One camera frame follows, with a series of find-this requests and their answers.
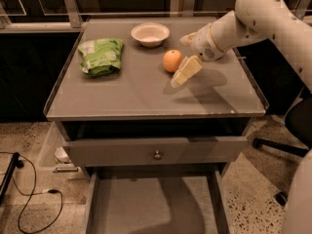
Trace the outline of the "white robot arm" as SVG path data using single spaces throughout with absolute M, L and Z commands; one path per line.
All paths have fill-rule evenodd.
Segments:
M 222 58 L 235 47 L 270 40 L 308 91 L 312 91 L 312 27 L 298 19 L 283 0 L 236 0 L 234 10 L 180 38 L 203 61 Z M 285 126 L 307 149 L 292 148 L 302 157 L 293 176 L 281 234 L 312 234 L 311 98 L 288 112 Z

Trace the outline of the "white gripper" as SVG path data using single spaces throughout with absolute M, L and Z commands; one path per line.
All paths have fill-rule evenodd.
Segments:
M 215 61 L 225 55 L 225 52 L 217 47 L 213 39 L 213 25 L 211 23 L 196 32 L 181 37 L 179 41 L 183 46 L 191 45 L 191 51 L 196 56 L 185 57 L 182 60 L 171 80 L 173 88 L 180 87 L 198 73 L 203 67 L 203 61 Z

